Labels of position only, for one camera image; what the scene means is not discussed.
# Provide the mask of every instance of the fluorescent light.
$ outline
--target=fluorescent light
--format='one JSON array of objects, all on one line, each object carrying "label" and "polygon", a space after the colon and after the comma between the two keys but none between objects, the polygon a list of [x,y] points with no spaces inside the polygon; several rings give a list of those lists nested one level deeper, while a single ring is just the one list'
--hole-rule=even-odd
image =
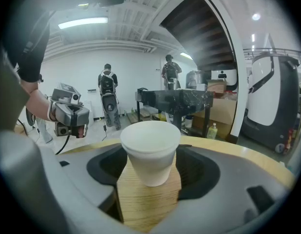
[{"label": "fluorescent light", "polygon": [[252,16],[252,19],[255,21],[259,20],[260,18],[261,18],[261,15],[259,13],[256,13]]},{"label": "fluorescent light", "polygon": [[188,55],[188,54],[181,53],[180,55],[182,55],[182,56],[184,56],[184,57],[187,57],[187,58],[189,58],[189,59],[193,60],[193,59],[190,57],[190,55]]},{"label": "fluorescent light", "polygon": [[60,23],[58,26],[60,29],[66,29],[78,25],[91,24],[91,23],[108,23],[108,18],[85,18],[74,21],[68,21]]}]

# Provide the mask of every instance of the round ceiling light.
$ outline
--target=round ceiling light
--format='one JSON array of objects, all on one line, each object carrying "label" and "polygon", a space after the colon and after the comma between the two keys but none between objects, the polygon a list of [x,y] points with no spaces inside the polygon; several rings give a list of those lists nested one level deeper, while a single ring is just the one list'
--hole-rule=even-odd
[{"label": "round ceiling light", "polygon": [[259,20],[260,18],[261,18],[261,15],[259,13],[256,13],[252,16],[252,19],[255,21]]}]

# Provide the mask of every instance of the round table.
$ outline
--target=round table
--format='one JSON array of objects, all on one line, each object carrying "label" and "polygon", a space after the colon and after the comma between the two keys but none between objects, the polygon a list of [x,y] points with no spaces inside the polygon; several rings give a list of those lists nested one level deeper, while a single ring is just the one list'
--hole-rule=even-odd
[{"label": "round table", "polygon": [[[100,143],[78,147],[64,154],[88,151],[116,143],[120,143],[120,140],[109,139]],[[248,159],[271,174],[287,188],[291,188],[295,181],[293,174],[283,165],[246,147],[218,140],[188,136],[182,136],[180,144],[189,144]],[[175,167],[175,160],[176,157],[174,157],[169,178],[163,185],[147,187],[137,178],[128,159],[127,165],[117,182],[125,225],[137,231],[148,232],[176,207],[178,191],[181,189],[181,180]]]}]

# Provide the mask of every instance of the white cup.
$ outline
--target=white cup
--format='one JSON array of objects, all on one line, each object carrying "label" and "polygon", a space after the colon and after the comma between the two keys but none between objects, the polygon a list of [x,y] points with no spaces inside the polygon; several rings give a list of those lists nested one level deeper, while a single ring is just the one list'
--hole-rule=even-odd
[{"label": "white cup", "polygon": [[164,121],[138,122],[120,135],[135,173],[152,187],[167,181],[180,137],[180,130]]}]

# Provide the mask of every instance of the black table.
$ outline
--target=black table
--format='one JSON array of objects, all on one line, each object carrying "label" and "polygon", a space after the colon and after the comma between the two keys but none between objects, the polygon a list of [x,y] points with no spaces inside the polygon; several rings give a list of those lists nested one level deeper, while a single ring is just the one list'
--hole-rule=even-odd
[{"label": "black table", "polygon": [[213,105],[213,92],[197,90],[159,90],[135,92],[137,119],[141,121],[140,102],[173,115],[173,124],[181,130],[182,116],[205,111],[203,137],[207,135],[210,108]]}]

